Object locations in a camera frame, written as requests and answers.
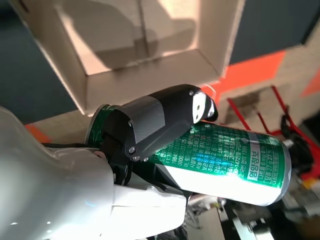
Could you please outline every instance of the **cardboard box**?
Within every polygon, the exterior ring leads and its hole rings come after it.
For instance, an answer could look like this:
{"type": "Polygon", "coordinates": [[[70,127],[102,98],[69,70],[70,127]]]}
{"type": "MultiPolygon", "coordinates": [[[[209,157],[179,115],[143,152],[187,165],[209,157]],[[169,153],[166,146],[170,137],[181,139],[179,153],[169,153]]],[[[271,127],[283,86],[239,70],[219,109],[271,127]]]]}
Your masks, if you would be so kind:
{"type": "Polygon", "coordinates": [[[245,0],[11,3],[79,110],[90,116],[101,104],[217,81],[229,63],[245,0]]]}

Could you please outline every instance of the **nutrition label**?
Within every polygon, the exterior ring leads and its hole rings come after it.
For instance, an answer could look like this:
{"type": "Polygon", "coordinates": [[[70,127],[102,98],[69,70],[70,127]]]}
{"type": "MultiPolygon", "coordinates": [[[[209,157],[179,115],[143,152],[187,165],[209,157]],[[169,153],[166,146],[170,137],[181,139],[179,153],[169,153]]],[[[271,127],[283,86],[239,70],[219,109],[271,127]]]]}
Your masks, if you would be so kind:
{"type": "Polygon", "coordinates": [[[281,187],[284,178],[284,153],[276,138],[204,122],[149,161],[206,174],[236,175],[273,187],[281,187]]]}

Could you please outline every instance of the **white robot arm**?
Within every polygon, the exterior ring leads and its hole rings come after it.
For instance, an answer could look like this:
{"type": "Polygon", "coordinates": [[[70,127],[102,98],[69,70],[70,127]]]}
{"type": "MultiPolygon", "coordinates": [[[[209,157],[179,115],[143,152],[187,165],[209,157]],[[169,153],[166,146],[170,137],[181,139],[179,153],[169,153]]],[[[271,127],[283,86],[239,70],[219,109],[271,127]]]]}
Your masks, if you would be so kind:
{"type": "Polygon", "coordinates": [[[135,240],[180,226],[186,198],[134,173],[114,184],[96,148],[46,148],[0,107],[0,239],[135,240]]]}
{"type": "Polygon", "coordinates": [[[0,239],[136,240],[179,227],[188,197],[145,181],[132,162],[148,159],[194,123],[214,121],[213,108],[192,85],[155,92],[114,110],[97,149],[44,147],[0,107],[0,239]]]}

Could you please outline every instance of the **dark blue wall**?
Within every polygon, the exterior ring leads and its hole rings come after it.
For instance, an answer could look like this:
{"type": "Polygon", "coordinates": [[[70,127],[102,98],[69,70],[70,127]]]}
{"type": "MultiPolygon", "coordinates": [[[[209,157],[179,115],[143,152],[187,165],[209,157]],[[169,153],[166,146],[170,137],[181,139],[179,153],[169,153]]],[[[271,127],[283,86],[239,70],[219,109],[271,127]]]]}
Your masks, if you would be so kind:
{"type": "Polygon", "coordinates": [[[77,109],[6,0],[0,0],[0,106],[24,124],[77,109]]]}

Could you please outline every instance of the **green can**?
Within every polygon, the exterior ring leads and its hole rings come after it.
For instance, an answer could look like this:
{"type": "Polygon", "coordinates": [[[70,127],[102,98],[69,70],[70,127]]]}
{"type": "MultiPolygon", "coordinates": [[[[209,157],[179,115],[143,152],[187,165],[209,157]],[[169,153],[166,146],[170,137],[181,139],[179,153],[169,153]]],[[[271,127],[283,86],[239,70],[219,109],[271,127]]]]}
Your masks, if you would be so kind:
{"type": "Polygon", "coordinates": [[[117,107],[117,105],[103,104],[95,111],[85,134],[85,144],[95,148],[100,148],[104,141],[101,137],[101,131],[104,122],[109,114],[117,107]]]}
{"type": "MultiPolygon", "coordinates": [[[[87,144],[101,146],[103,123],[116,107],[103,105],[96,111],[87,144]]],[[[181,189],[260,206],[280,200],[291,178],[289,151],[277,138],[205,122],[195,124],[145,164],[146,169],[156,165],[181,189]]]]}

